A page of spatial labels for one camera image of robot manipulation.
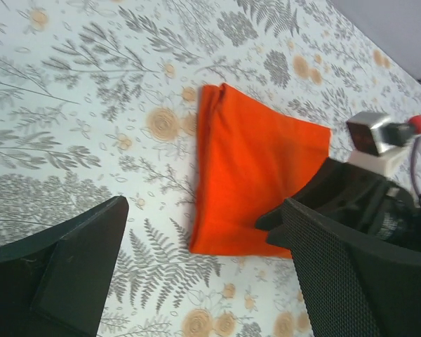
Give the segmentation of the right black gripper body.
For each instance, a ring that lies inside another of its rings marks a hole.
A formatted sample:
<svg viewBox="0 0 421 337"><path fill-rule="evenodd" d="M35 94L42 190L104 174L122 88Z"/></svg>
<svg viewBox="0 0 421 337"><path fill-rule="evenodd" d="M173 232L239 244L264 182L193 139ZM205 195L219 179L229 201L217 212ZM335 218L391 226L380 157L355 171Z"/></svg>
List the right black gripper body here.
<svg viewBox="0 0 421 337"><path fill-rule="evenodd" d="M301 189L301 204L353 230L421 251L421 208L395 182L327 158Z"/></svg>

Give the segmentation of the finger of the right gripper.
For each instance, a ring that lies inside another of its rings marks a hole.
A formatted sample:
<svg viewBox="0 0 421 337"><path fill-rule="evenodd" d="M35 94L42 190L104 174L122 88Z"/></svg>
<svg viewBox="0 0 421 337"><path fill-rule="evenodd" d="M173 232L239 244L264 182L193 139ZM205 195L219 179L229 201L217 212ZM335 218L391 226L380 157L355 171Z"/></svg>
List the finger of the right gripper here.
<svg viewBox="0 0 421 337"><path fill-rule="evenodd" d="M266 242L279 248L290 249L289 231L286 226L286 212L289 203L282 203L255 221L255 228L267 234Z"/></svg>

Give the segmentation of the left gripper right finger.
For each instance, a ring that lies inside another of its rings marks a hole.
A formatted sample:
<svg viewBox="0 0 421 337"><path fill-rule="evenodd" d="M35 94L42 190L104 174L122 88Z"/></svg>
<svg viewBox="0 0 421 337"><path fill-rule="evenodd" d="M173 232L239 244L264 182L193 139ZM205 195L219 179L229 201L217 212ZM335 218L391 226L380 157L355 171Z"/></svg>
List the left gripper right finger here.
<svg viewBox="0 0 421 337"><path fill-rule="evenodd" d="M421 253L292 199L282 214L315 336L421 336Z"/></svg>

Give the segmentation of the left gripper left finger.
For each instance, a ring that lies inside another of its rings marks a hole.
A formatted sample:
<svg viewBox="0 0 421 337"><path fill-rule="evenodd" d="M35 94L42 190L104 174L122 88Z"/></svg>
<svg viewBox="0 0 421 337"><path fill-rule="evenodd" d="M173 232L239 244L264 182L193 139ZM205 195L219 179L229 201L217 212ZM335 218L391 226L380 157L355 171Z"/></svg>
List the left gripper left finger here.
<svg viewBox="0 0 421 337"><path fill-rule="evenodd" d="M127 216L112 197L0 246L0 336L95 336Z"/></svg>

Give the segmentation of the orange t-shirt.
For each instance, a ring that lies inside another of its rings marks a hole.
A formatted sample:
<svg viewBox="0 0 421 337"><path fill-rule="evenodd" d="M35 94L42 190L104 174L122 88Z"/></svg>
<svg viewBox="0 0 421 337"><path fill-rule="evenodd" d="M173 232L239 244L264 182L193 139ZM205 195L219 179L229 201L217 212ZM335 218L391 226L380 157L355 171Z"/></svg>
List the orange t-shirt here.
<svg viewBox="0 0 421 337"><path fill-rule="evenodd" d="M222 84L205 85L197 115L195 219L189 250L290 258L256 220L301 190L328 158L330 129L289 117Z"/></svg>

